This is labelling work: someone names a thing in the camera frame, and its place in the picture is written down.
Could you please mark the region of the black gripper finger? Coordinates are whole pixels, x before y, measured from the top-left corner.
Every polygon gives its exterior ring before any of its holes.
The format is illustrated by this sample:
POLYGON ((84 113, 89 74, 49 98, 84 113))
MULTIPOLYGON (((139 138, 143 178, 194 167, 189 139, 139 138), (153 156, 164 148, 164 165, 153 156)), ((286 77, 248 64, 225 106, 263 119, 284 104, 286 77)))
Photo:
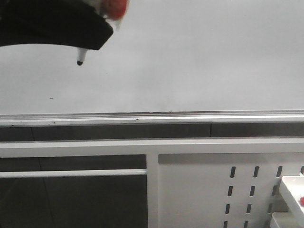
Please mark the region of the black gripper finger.
POLYGON ((113 28, 81 0, 2 0, 0 45, 51 44, 99 50, 113 28))

